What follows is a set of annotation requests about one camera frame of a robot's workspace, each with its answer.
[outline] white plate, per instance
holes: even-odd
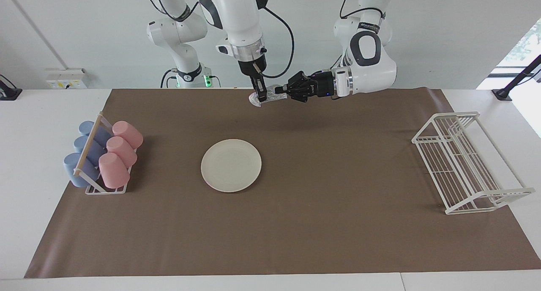
[[[261,156],[250,143],[229,139],[214,144],[201,160],[205,182],[221,192],[238,192],[249,187],[261,171]]]

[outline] pink cup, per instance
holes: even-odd
[[[132,166],[137,161],[137,154],[122,137],[112,137],[107,140],[107,152],[116,154],[126,167]]]
[[[103,183],[110,189],[118,189],[130,181],[130,174],[117,154],[104,154],[100,157],[99,166]]]
[[[112,126],[112,132],[128,141],[132,149],[137,149],[143,144],[143,135],[127,121],[118,121]]]

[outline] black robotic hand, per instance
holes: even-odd
[[[303,71],[293,75],[276,93],[287,93],[291,99],[307,102],[310,96],[334,96],[334,77],[331,71],[318,71],[306,76]]]

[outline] wall socket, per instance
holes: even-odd
[[[45,79],[51,89],[87,89],[90,81],[83,69],[47,69]]]

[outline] white wall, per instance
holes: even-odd
[[[147,23],[161,17],[148,0],[18,1],[68,66],[88,71],[93,88],[156,87],[173,65],[145,34]],[[268,84],[283,83],[300,69],[311,73],[330,67],[340,54],[332,27],[341,2],[269,1],[295,33],[296,56],[290,72]],[[58,68],[59,62],[15,6],[0,3],[0,71],[23,88],[44,88],[44,69]],[[345,10],[355,7],[356,0],[350,0]],[[539,0],[392,0],[387,15],[394,29],[387,52],[399,68],[395,87],[475,89],[541,17],[541,5]],[[261,21],[269,49],[267,73],[278,73],[287,63],[289,36],[264,11]],[[249,86],[237,63],[215,51],[223,35],[210,27],[193,46],[224,86]]]

